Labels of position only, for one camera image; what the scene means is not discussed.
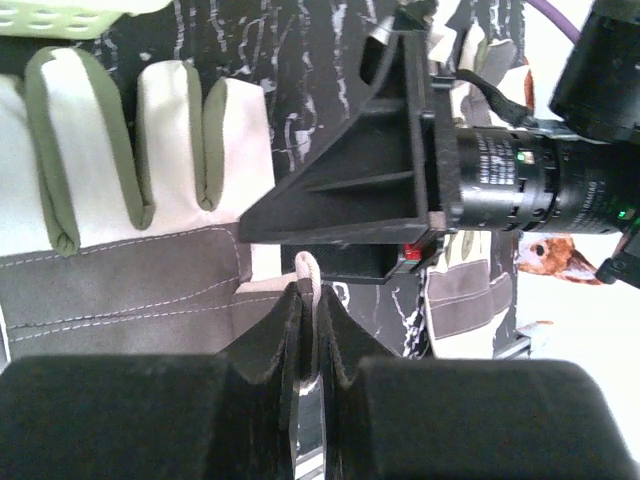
gray suede palm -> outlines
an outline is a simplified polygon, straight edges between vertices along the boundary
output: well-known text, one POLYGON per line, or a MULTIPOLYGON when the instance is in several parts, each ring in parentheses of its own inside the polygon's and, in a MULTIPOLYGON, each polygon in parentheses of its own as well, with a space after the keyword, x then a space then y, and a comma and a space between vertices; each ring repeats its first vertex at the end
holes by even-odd
POLYGON ((12 359, 34 354, 215 353, 279 292, 239 293, 251 276, 236 225, 5 258, 2 305, 12 359))

red component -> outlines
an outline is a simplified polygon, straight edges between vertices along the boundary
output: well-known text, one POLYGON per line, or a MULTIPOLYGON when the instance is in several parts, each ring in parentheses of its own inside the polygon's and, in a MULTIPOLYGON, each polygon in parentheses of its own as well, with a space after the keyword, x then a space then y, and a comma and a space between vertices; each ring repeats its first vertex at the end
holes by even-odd
POLYGON ((405 245, 404 257, 409 262, 420 262, 422 260, 422 252, 413 245, 405 245))

white backdrop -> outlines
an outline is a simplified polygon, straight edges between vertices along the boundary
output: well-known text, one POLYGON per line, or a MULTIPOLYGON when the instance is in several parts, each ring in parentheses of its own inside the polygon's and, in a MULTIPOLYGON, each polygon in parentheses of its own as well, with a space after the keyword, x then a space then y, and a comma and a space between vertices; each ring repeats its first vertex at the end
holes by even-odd
MULTIPOLYGON (((552 0, 582 28, 591 0, 552 0)), ((526 7, 526 55, 536 83, 537 116, 556 118, 547 105, 571 52, 569 40, 540 13, 526 7)), ((575 236, 576 248, 596 267, 615 248, 619 235, 575 236)), ((602 388, 629 449, 640 461, 640 290, 618 283, 586 286, 521 273, 518 323, 555 323, 553 337, 538 358, 581 365, 602 388)))

work glove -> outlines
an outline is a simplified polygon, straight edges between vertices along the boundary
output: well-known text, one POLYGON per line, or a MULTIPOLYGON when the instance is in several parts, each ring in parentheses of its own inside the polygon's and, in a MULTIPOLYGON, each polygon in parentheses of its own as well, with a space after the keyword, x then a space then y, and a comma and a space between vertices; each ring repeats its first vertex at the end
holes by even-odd
POLYGON ((222 78, 203 98, 194 67, 160 62, 137 108, 134 156, 117 87, 89 54, 46 48, 24 82, 0 77, 0 368, 215 353, 288 282, 319 289, 312 257, 282 277, 278 246, 238 240, 240 215, 274 186, 260 87, 222 78))
MULTIPOLYGON (((460 34, 449 28, 447 22, 458 9, 460 0, 408 3, 421 4, 421 7, 413 8, 412 13, 425 13, 422 20, 429 28, 431 74, 437 74, 441 69, 453 74, 461 70, 471 71, 497 87, 509 100, 533 109, 531 70, 528 65, 512 68, 518 53, 513 40, 488 39, 477 21, 467 32, 460 34)), ((393 23, 393 16, 386 17, 373 29, 370 38, 387 45, 393 23)), ((457 80, 454 83, 451 106, 458 126, 509 126, 491 111, 480 89, 467 81, 457 80)))
POLYGON ((512 303, 509 273, 491 280, 490 232, 449 235, 425 277, 426 326, 438 358, 492 358, 493 340, 512 303))

fox figure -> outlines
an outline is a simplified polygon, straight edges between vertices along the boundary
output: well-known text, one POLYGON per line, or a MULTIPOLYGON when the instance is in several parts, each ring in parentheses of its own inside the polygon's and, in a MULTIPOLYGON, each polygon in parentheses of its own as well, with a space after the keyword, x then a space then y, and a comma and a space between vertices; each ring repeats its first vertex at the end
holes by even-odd
POLYGON ((584 285, 602 285, 597 269, 576 250, 571 235, 526 233, 518 247, 518 270, 584 285))

